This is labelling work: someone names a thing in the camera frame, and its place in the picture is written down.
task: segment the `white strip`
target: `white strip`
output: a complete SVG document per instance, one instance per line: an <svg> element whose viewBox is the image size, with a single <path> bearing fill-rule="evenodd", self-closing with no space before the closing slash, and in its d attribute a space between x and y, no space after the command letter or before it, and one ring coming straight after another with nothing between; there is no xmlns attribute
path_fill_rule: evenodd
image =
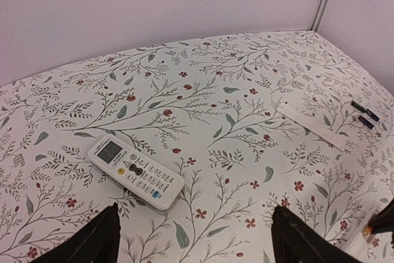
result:
<svg viewBox="0 0 394 263"><path fill-rule="evenodd" d="M345 150L345 140L325 127L322 127L320 123L317 123L313 118L306 117L297 110L285 105L281 105L278 112L286 115L288 118L310 130L312 133L322 137L324 140L337 147L340 151Z"/></svg>

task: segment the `tabletop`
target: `tabletop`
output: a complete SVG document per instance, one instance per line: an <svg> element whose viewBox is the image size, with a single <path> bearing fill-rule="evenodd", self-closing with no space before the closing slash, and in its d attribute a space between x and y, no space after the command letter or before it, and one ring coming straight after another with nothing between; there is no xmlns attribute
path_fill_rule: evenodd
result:
<svg viewBox="0 0 394 263"><path fill-rule="evenodd" d="M352 100L380 117L374 129ZM393 103L312 31L157 44L16 81L0 88L0 260L31 261L114 202L119 262L274 262L277 205L341 247L394 196ZM280 105L344 139L345 150ZM87 159L108 133L185 178L170 210ZM393 260L389 239L375 237L368 262Z"/></svg>

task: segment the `wall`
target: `wall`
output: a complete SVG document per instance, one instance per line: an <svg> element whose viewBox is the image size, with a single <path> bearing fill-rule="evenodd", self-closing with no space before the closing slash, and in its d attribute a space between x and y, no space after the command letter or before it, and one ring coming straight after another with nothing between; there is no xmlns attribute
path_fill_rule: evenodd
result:
<svg viewBox="0 0 394 263"><path fill-rule="evenodd" d="M1 0L0 86L160 42L306 29L317 0Z"/></svg>
<svg viewBox="0 0 394 263"><path fill-rule="evenodd" d="M394 0L329 0L318 33L394 94Z"/></svg>

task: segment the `remote control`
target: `remote control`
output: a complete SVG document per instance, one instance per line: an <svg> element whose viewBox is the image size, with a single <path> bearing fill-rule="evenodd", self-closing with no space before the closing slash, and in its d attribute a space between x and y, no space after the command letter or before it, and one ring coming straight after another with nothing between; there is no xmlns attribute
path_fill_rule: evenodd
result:
<svg viewBox="0 0 394 263"><path fill-rule="evenodd" d="M113 135L104 136L87 155L115 181L162 211L169 209L185 185L182 176Z"/></svg>

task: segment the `air conditioner remote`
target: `air conditioner remote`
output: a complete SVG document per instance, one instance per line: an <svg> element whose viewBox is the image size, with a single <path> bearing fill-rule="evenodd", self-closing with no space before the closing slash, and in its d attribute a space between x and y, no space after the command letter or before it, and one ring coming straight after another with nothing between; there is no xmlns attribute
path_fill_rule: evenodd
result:
<svg viewBox="0 0 394 263"><path fill-rule="evenodd" d="M113 135L104 136L87 155L115 181L162 211L172 205L185 185L182 176Z"/></svg>

